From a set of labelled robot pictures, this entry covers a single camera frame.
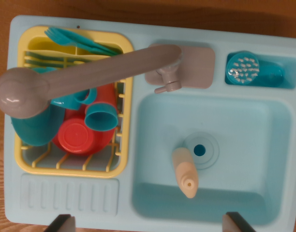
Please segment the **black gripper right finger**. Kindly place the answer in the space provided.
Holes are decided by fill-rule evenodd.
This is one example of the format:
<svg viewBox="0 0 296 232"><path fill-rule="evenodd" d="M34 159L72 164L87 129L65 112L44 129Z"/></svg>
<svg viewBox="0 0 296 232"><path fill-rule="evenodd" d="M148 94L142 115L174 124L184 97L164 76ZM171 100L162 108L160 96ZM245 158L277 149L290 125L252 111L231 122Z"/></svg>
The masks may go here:
<svg viewBox="0 0 296 232"><path fill-rule="evenodd" d="M238 212L222 216L222 232L255 232L255 229Z"/></svg>

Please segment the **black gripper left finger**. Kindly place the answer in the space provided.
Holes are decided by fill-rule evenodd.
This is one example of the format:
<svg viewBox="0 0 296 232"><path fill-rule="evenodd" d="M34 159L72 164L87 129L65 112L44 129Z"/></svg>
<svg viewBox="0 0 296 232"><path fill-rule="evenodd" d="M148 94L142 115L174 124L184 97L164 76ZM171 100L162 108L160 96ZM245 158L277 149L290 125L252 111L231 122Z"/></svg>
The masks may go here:
<svg viewBox="0 0 296 232"><path fill-rule="evenodd" d="M75 232L75 217L69 214L58 215L49 225L50 232Z"/></svg>

